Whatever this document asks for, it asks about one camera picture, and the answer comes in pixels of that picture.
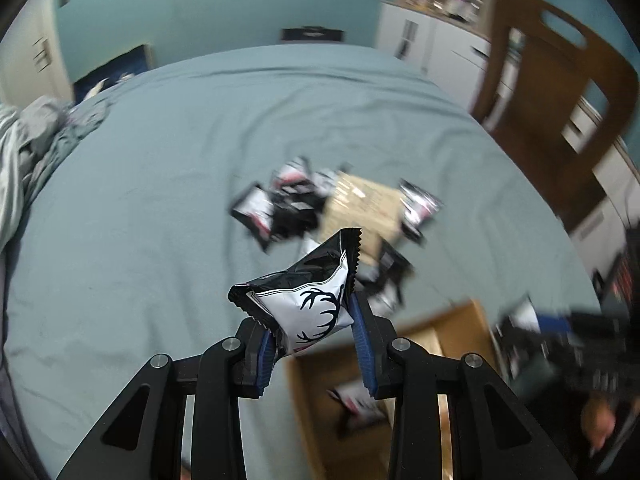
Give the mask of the person right hand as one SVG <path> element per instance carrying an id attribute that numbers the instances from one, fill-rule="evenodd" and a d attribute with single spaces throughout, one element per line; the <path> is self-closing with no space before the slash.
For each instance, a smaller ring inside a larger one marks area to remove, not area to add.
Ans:
<path id="1" fill-rule="evenodd" d="M 615 424 L 615 414 L 608 399 L 593 393 L 582 410 L 582 432 L 589 441 L 591 455 L 604 447 L 614 432 Z"/>

